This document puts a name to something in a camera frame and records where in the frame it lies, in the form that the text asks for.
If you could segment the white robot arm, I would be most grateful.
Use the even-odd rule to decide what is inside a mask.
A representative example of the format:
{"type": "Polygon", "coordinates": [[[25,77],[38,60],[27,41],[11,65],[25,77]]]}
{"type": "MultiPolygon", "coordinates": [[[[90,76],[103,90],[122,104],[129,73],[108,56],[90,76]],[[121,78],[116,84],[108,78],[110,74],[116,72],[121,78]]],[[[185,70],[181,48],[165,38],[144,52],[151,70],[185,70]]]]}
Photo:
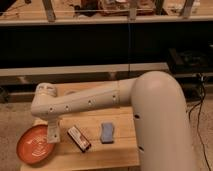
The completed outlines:
{"type": "Polygon", "coordinates": [[[133,111],[141,171],[198,171],[184,93],[166,72],[150,71],[65,96],[41,83],[31,114],[48,122],[48,141],[57,143],[60,116],[121,106],[133,111]]]}

